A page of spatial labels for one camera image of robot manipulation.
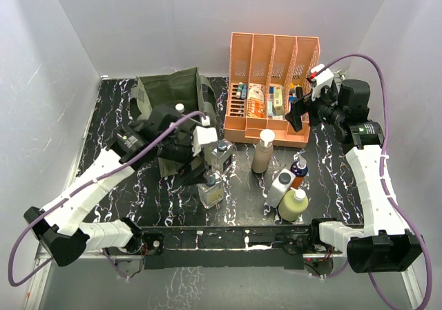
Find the marble pattern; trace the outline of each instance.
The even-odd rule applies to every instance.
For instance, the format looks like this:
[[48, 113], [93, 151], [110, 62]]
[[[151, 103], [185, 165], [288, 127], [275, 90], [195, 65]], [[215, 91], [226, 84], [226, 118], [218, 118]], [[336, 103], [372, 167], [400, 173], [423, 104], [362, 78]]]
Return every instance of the marble pattern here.
[[[209, 81], [217, 96], [217, 119], [222, 125], [228, 79], [216, 77]], [[117, 128], [131, 120], [128, 98], [134, 83], [133, 79], [102, 82], [78, 173], [92, 164]], [[222, 127], [218, 134], [223, 137]], [[210, 210], [201, 205], [196, 186], [178, 186], [175, 177], [160, 178], [157, 162], [151, 162], [113, 189], [86, 221], [107, 222], [130, 217], [140, 226], [287, 224], [277, 210], [265, 204], [265, 198], [278, 172], [289, 167], [294, 155], [301, 152], [309, 167], [301, 188], [305, 189], [310, 204], [296, 224], [308, 224], [314, 217], [337, 217], [348, 224], [363, 223], [356, 182], [333, 134], [331, 127], [320, 125], [311, 130], [305, 150], [275, 148], [270, 167], [261, 176], [250, 169], [253, 145], [236, 144], [233, 172], [230, 177], [224, 177], [224, 200]]]

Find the black cap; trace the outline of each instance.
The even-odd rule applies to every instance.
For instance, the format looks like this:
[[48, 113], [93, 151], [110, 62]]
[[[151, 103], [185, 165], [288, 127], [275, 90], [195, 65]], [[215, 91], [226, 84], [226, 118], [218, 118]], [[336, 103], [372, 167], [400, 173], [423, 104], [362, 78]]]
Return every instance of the black cap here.
[[213, 174], [206, 176], [206, 186], [212, 187], [216, 182], [216, 178]]
[[216, 149], [221, 152], [227, 150], [227, 143], [225, 141], [219, 141]]
[[290, 174], [284, 172], [284, 173], [279, 174], [278, 179], [281, 184], [288, 184], [291, 180], [291, 177], [290, 177]]

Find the robotic arm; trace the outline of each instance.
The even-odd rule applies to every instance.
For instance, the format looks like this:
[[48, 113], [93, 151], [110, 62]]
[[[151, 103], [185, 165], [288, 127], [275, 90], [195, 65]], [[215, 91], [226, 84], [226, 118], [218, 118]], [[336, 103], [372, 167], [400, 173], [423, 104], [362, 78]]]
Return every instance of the robotic arm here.
[[[84, 251], [112, 246], [129, 253], [140, 249], [142, 231], [128, 218], [101, 223], [84, 223], [83, 220], [107, 193], [143, 164], [156, 157], [167, 158], [182, 164], [178, 173], [182, 175], [183, 184], [202, 181], [206, 170], [205, 161], [202, 159], [202, 147], [218, 140], [215, 128], [202, 126], [209, 125], [208, 117], [202, 118], [202, 123], [192, 119], [182, 122], [170, 135], [163, 137], [163, 140], [142, 159], [133, 164], [127, 164], [180, 118], [182, 115], [175, 109], [158, 106], [153, 109], [147, 120], [133, 122], [128, 127], [119, 129], [114, 139], [102, 149], [92, 166], [58, 198], [41, 209], [30, 207], [26, 211], [24, 217], [30, 224], [39, 219], [42, 213], [68, 198], [57, 210], [49, 213], [32, 228], [37, 239], [59, 266], [69, 265]], [[90, 186], [75, 196], [69, 196], [90, 180], [93, 181]]]
[[[312, 69], [312, 91], [291, 102], [285, 118], [295, 131], [302, 129], [301, 116], [309, 114], [309, 123], [330, 124], [336, 132], [349, 162], [364, 212], [364, 228], [352, 229], [335, 219], [315, 219], [312, 243], [329, 244], [343, 252], [353, 271], [404, 271], [421, 254], [417, 237], [389, 203], [381, 185], [379, 162], [384, 136], [377, 122], [368, 120], [370, 89], [367, 82], [346, 79], [340, 90], [330, 70], [323, 65]], [[385, 179], [392, 189], [385, 165]]]

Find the bottle cap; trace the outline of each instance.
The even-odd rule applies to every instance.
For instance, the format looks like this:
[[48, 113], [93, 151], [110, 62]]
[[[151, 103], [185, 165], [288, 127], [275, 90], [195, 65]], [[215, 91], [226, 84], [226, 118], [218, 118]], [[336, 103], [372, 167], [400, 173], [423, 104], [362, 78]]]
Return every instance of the bottle cap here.
[[302, 189], [295, 189], [295, 193], [293, 195], [293, 199], [295, 202], [302, 202], [305, 199], [305, 192]]
[[206, 186], [212, 187], [216, 182], [216, 178], [213, 174], [206, 176]]
[[216, 150], [221, 152], [227, 150], [227, 143], [225, 141], [219, 141]]
[[275, 133], [271, 129], [264, 129], [260, 133], [261, 144], [269, 148], [275, 139]]
[[175, 109], [179, 113], [183, 113], [184, 112], [184, 104], [178, 103], [177, 105], [175, 105]]
[[304, 169], [307, 167], [307, 160], [304, 159], [303, 156], [301, 156], [300, 154], [297, 154], [299, 162], [298, 162], [298, 168]]
[[290, 174], [282, 172], [281, 174], [279, 174], [278, 180], [281, 184], [288, 184], [291, 180]]

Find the gray floor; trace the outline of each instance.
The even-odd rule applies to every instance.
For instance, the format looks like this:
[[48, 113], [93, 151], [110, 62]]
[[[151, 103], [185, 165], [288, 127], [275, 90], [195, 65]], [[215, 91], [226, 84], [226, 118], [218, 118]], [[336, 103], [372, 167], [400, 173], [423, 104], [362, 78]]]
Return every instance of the gray floor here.
[[[53, 265], [40, 309], [389, 309], [368, 275], [348, 267], [320, 282], [279, 268], [179, 268], [118, 278], [103, 258]], [[411, 309], [400, 273], [377, 274], [401, 309]]]

